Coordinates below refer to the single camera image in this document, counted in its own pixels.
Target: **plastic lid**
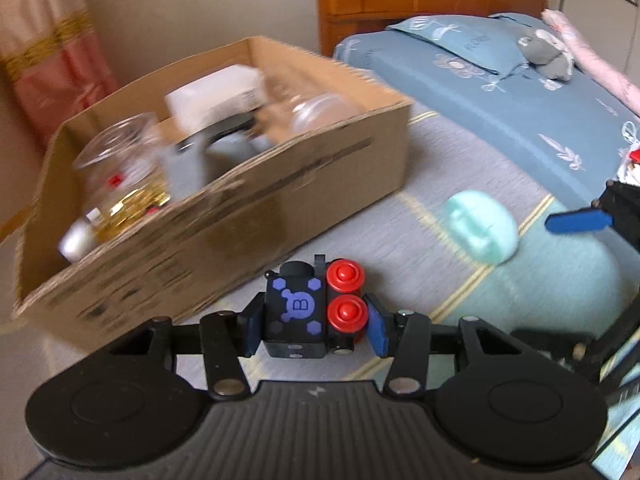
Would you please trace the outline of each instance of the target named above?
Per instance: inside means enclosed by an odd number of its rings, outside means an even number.
[[[338,332],[353,334],[367,324],[369,309],[361,298],[353,294],[343,294],[329,303],[326,317]]]
[[[320,94],[296,107],[291,133],[297,135],[324,128],[359,114],[360,110],[339,94]]]
[[[353,260],[335,260],[326,270],[326,282],[337,292],[356,292],[364,285],[364,269]]]

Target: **pink curtain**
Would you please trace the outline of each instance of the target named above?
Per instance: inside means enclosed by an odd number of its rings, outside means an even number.
[[[117,88],[84,0],[0,0],[0,56],[44,146]]]

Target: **red knob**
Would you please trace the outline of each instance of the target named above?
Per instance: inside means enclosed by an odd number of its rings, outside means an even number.
[[[338,332],[353,334],[364,328],[369,320],[367,304],[353,294],[334,298],[326,310],[329,323]]]
[[[326,270],[328,285],[342,294],[351,294],[364,285],[364,269],[353,260],[335,260]]]

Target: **open cardboard box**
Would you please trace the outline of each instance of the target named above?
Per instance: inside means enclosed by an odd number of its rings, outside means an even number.
[[[71,163],[82,147],[148,111],[179,140],[166,121],[164,96],[235,63],[264,70],[288,64],[364,113],[280,143],[70,265],[57,244],[81,214]],[[191,315],[396,190],[406,167],[410,104],[341,63],[267,38],[191,56],[134,81],[52,138],[16,259],[14,316],[90,351],[150,317]]]

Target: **stuffed animal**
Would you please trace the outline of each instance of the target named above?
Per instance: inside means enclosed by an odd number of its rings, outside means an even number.
[[[523,29],[518,47],[527,61],[546,79],[569,81],[574,74],[574,56],[564,43],[542,28]]]

